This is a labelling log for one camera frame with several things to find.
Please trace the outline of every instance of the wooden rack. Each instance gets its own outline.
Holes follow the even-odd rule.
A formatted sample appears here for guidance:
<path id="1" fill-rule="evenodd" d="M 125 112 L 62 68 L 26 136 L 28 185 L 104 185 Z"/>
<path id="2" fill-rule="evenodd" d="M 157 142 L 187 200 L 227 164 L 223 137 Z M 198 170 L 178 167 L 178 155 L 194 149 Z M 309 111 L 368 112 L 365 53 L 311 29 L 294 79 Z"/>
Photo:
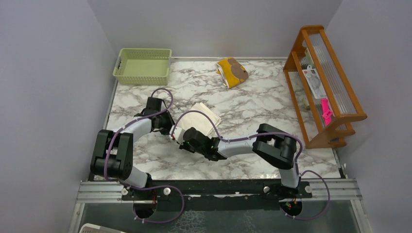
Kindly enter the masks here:
<path id="1" fill-rule="evenodd" d="M 322 108 L 315 104 L 302 71 L 302 66 L 307 65 L 306 48 L 312 56 L 334 114 L 332 122 L 327 126 L 322 118 Z M 364 120 L 367 116 L 359 104 L 322 25 L 301 28 L 283 71 L 291 92 L 306 148 L 345 146 L 344 137 L 355 134 L 351 122 Z M 309 102 L 310 111 L 305 110 L 302 105 L 301 98 L 303 96 L 306 96 Z M 306 127 L 310 127 L 308 122 L 313 122 L 312 119 L 316 124 L 316 128 L 313 129 L 312 126 L 312 129 L 307 131 Z"/>

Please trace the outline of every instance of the folded towel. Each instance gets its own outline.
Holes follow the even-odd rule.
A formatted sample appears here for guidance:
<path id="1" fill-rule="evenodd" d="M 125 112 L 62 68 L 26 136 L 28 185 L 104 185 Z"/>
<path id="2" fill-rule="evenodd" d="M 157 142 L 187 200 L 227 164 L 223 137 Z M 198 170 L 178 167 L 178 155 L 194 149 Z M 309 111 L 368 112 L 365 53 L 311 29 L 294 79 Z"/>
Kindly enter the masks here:
<path id="1" fill-rule="evenodd" d="M 208 107 L 206 107 L 206 105 L 202 103 L 196 103 L 191 110 L 197 110 L 206 114 L 216 126 L 222 121 L 218 115 L 214 114 Z M 183 130 L 188 130 L 191 127 L 194 127 L 206 136 L 208 136 L 213 130 L 213 126 L 210 124 L 209 120 L 204 115 L 199 113 L 186 114 L 182 117 L 182 119 L 180 119 L 177 126 Z"/>
<path id="2" fill-rule="evenodd" d="M 232 88 L 249 78 L 245 68 L 233 57 L 228 57 L 216 63 L 217 73 L 222 75 L 227 88 Z"/>

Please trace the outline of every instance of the yellow folded cloth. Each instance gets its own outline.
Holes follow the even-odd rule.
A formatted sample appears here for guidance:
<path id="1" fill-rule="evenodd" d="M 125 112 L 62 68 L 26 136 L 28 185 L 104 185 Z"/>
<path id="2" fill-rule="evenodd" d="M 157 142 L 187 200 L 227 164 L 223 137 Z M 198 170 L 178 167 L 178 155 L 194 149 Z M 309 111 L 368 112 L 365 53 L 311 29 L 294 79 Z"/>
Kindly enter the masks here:
<path id="1" fill-rule="evenodd" d="M 233 57 L 225 58 L 216 65 L 217 73 L 222 75 L 227 88 L 232 88 L 249 78 L 245 68 Z"/>

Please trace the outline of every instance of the wooden shelf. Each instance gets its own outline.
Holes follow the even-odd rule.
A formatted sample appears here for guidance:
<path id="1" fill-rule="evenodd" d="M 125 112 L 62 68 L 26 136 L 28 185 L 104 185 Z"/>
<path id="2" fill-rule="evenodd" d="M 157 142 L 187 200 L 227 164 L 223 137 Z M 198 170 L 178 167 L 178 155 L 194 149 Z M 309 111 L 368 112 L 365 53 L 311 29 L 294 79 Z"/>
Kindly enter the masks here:
<path id="1" fill-rule="evenodd" d="M 327 126 L 322 118 L 322 109 L 316 105 L 304 76 L 305 50 L 308 48 L 319 78 L 325 89 L 334 116 Z M 284 72 L 291 92 L 306 148 L 334 148 L 346 145 L 344 137 L 355 134 L 351 122 L 367 118 L 333 51 L 323 26 L 302 27 L 286 61 Z M 309 103 L 317 134 L 308 135 L 298 99 L 289 72 L 297 72 Z"/>

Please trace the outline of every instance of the floor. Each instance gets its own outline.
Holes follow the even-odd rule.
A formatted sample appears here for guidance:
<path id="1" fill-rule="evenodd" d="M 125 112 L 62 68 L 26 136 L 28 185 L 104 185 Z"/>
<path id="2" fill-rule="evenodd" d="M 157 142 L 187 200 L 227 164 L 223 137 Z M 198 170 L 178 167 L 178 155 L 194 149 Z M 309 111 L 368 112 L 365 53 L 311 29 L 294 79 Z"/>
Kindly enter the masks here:
<path id="1" fill-rule="evenodd" d="M 195 103 L 202 102 L 222 119 L 218 126 L 224 137 L 253 133 L 259 124 L 268 123 L 302 139 L 282 68 L 284 61 L 261 60 L 240 62 L 249 73 L 244 83 L 227 89 L 216 61 L 179 61 L 171 64 L 169 84 L 174 96 L 170 112 L 176 120 Z M 107 129 L 124 126 L 140 113 L 147 97 L 158 86 L 126 86 L 119 84 L 109 115 Z M 157 97 L 169 100 L 165 92 Z M 310 117 L 305 125 L 312 125 Z M 179 150 L 178 145 L 160 133 L 151 133 L 134 144 L 134 166 L 149 172 L 154 179 L 257 179 L 279 178 L 276 168 L 255 154 L 245 154 L 217 162 L 200 154 Z M 318 172 L 326 178 L 340 177 L 332 149 L 303 150 L 299 170 Z"/>

